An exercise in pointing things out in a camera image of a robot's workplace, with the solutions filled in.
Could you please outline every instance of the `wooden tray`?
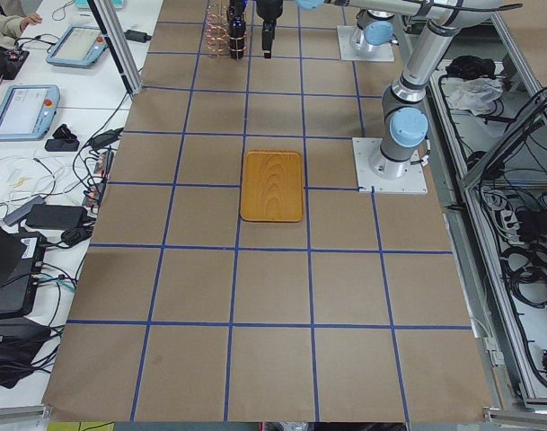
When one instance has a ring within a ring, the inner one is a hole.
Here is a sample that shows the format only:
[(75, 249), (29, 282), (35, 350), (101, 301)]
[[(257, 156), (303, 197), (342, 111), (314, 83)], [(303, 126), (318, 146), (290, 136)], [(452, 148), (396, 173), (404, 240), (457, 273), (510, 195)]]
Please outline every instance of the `wooden tray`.
[(245, 153), (241, 217), (248, 222), (300, 222), (303, 219), (300, 153), (279, 150)]

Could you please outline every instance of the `tiled table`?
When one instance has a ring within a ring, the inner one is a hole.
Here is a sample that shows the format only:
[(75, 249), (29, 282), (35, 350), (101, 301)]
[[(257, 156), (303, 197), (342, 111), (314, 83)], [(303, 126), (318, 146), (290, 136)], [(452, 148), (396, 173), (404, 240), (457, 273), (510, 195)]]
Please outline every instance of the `tiled table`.
[[(401, 64), (339, 61), (325, 6), (274, 58), (207, 54), (205, 2), (165, 0), (45, 401), (60, 420), (461, 421), (491, 404), (433, 181), (357, 192)], [(238, 215), (242, 156), (304, 155), (305, 219)]]

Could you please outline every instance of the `white desk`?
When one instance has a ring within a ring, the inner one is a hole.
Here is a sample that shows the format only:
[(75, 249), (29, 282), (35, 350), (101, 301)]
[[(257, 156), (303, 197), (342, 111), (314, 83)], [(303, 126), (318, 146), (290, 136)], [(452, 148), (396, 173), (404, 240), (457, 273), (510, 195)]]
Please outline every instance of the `white desk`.
[[(44, 33), (61, 37), (70, 25), (97, 26), (89, 10), (80, 10), (74, 6), (66, 8), (64, 20), (53, 20), (52, 12), (63, 3), (51, 0), (42, 2), (38, 12), (43, 17), (43, 23), (28, 27), (23, 37), (32, 38)], [(163, 0), (127, 0), (124, 8), (118, 11), (123, 29), (153, 34), (162, 3)], [(55, 40), (50, 36), (44, 36), (43, 39)], [(146, 60), (149, 42), (130, 41), (128, 44), (137, 68), (141, 68)], [(0, 85), (0, 103), (5, 91), (12, 84), (56, 84), (61, 92), (61, 107), (111, 110), (118, 106), (126, 89), (108, 50), (91, 68), (80, 69), (48, 64), (47, 48), (48, 45), (39, 42), (28, 43), (25, 46), (25, 49), (30, 51), (30, 56), (15, 80), (4, 81)], [(130, 105), (131, 101), (127, 100), (122, 108), (129, 109)]]
[[(80, 142), (83, 143), (97, 128), (101, 126), (101, 124), (112, 112), (112, 110), (58, 109), (48, 136), (51, 136), (51, 133), (53, 133), (59, 125), (66, 123), (72, 132), (78, 136)], [(113, 117), (106, 129), (123, 127), (127, 116), (127, 110), (120, 110)], [(6, 175), (11, 174), (8, 169), (18, 167), (21, 170), (20, 175), (23, 177), (31, 177), (31, 182), (34, 182), (36, 177), (39, 177), (40, 173), (43, 172), (43, 170), (40, 171), (39, 166), (36, 166), (38, 163), (17, 162), (17, 159), (10, 158), (12, 156), (22, 156), (25, 158), (38, 157), (47, 166), (50, 166), (50, 169), (55, 166), (59, 166), (60, 164), (64, 164), (66, 166), (66, 172), (64, 175), (58, 176), (55, 192), (60, 192), (64, 187), (75, 182), (75, 176), (71, 170), (75, 153), (48, 153), (43, 149), (44, 143), (45, 138), (43, 140), (33, 142), (0, 143), (0, 194), (4, 189), (4, 183), (7, 182)], [(83, 188), (79, 187), (66, 195), (52, 196), (46, 200), (49, 204), (55, 205), (80, 205), (84, 198), (82, 191)], [(3, 215), (4, 210), (0, 209), (0, 218)], [(58, 236), (61, 234), (61, 231), (46, 230), (41, 232), (46, 235), (50, 241), (59, 241)], [(84, 242), (67, 251), (48, 249), (46, 251), (44, 261), (52, 265), (57, 265), (67, 271), (67, 273), (71, 276), (74, 276), (77, 267), (84, 257), (87, 246), (88, 242)], [(58, 274), (57, 271), (50, 268), (44, 268), (43, 272), (48, 272), (49, 274), (55, 275)], [(53, 326), (65, 323), (73, 297), (73, 292), (64, 287), (61, 288), (61, 300), (56, 319), (52, 323)], [(26, 317), (40, 324), (48, 324), (56, 309), (57, 299), (58, 291), (55, 284), (49, 283), (39, 287), (36, 294), (33, 311)], [(37, 357), (44, 357), (47, 355), (56, 344), (57, 340), (51, 340), (46, 343)], [(40, 404), (43, 393), (48, 385), (48, 380), (49, 374), (37, 372), (24, 379), (21, 379), (11, 390), (1, 387), (0, 408), (33, 406)]]

